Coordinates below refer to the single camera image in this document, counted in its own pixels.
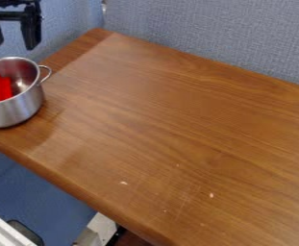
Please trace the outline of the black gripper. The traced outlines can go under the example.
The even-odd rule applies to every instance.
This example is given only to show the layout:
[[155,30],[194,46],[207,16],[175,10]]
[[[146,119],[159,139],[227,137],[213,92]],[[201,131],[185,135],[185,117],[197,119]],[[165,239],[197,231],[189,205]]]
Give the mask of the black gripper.
[[[42,42],[42,0],[0,0],[0,20],[20,21],[20,30],[27,50]],[[0,45],[4,41],[0,28]]]

